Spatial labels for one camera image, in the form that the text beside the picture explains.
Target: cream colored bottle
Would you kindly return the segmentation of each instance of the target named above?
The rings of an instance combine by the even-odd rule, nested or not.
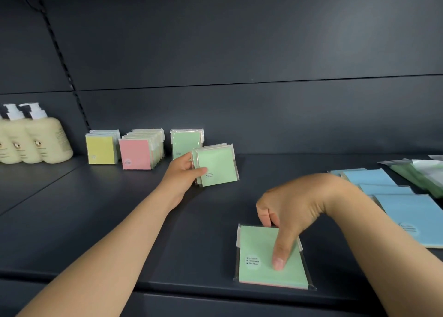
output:
[[[26,124],[26,131],[34,141],[43,161],[52,164],[69,160],[74,152],[60,121],[56,118],[48,118],[39,103],[21,104],[20,106],[30,107],[32,121]]]
[[[25,126],[31,123],[32,120],[25,118],[23,112],[19,111],[15,104],[4,104],[4,106],[8,109],[9,122],[3,125],[3,130],[19,153],[22,161],[25,163],[42,162],[42,157],[37,151],[34,141],[25,129]]]
[[[0,162],[14,164],[22,162],[22,159],[3,130],[3,126],[9,122],[9,120],[4,120],[0,115]]]

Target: bottle cap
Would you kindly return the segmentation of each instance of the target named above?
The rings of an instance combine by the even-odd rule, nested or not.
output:
[[[22,111],[17,108],[16,104],[3,104],[4,107],[8,109],[8,118],[9,120],[18,120],[24,119],[25,115]]]
[[[41,109],[39,103],[25,103],[25,104],[20,104],[19,106],[20,107],[29,106],[30,107],[30,116],[32,119],[41,119],[41,118],[48,117],[45,110]]]

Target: yellow sticky note pad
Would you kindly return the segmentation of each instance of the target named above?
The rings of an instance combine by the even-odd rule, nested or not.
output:
[[[117,153],[112,136],[86,136],[89,164],[116,164]]]

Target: person's left hand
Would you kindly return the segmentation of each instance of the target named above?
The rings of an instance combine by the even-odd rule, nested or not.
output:
[[[191,169],[191,153],[186,153],[169,164],[157,190],[170,199],[169,211],[175,208],[183,199],[185,192],[190,188],[197,177],[204,175],[208,169]]]

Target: blue sticky note pad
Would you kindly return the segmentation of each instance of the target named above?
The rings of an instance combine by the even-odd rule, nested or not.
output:
[[[340,176],[343,171],[361,171],[366,170],[366,168],[354,168],[354,169],[344,169],[344,170],[331,170],[330,173],[335,176]]]
[[[396,186],[396,182],[383,169],[344,171],[341,173],[348,181],[355,185],[375,184],[380,186]]]
[[[378,186],[374,184],[359,184],[358,187],[368,196],[371,195],[414,195],[409,186]]]
[[[386,214],[427,248],[443,248],[443,210],[428,195],[376,195]]]

